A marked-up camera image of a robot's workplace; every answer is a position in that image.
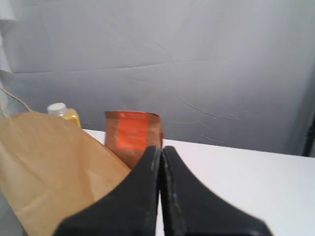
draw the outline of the orange package label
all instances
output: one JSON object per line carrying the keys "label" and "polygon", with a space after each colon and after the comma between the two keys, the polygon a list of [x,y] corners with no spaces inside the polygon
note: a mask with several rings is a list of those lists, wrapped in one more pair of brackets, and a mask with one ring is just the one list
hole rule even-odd
{"label": "orange package label", "polygon": [[117,148],[144,151],[147,146],[148,114],[118,111],[118,117]]}

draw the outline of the white table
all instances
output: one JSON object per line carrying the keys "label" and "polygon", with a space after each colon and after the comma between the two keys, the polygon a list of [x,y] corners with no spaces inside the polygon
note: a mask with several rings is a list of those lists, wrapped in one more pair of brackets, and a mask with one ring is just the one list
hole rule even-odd
{"label": "white table", "polygon": [[[104,132],[86,130],[104,143]],[[208,188],[274,236],[315,236],[315,158],[164,140]],[[161,208],[157,236],[164,235]]]}

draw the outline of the plastic bottle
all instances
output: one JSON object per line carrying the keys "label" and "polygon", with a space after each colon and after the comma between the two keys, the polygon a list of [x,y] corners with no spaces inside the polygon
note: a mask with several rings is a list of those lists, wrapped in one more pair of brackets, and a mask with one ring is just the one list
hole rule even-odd
{"label": "plastic bottle", "polygon": [[78,113],[73,108],[67,108],[64,103],[54,103],[47,107],[48,114],[53,114],[71,121],[81,128],[80,119]]}

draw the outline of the brown paper bag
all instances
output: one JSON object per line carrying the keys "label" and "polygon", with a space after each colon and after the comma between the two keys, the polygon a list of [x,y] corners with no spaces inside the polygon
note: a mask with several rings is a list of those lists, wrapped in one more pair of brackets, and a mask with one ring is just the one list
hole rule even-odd
{"label": "brown paper bag", "polygon": [[129,171],[67,120],[37,112],[0,118],[0,188],[29,236],[50,236]]}
{"label": "brown paper bag", "polygon": [[147,146],[162,147],[161,118],[154,113],[105,112],[105,146],[133,169]]}

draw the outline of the paper bag string handle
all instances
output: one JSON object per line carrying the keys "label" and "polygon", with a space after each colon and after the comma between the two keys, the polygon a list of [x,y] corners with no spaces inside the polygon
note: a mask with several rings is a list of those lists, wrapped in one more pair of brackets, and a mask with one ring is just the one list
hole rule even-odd
{"label": "paper bag string handle", "polygon": [[[8,95],[8,96],[14,98],[15,100],[19,101],[20,103],[22,103],[22,105],[23,105],[29,112],[32,111],[31,108],[30,108],[25,102],[23,102],[20,98],[17,98],[16,96],[14,96],[13,94],[11,94],[9,91],[7,91],[6,89],[4,89],[4,88],[2,88],[2,87],[0,87],[0,90],[1,90],[2,92],[4,92],[6,95]],[[2,112],[3,116],[7,118],[8,115],[7,115],[6,112],[4,111],[2,101],[0,101],[0,109],[1,109],[1,112]]]}

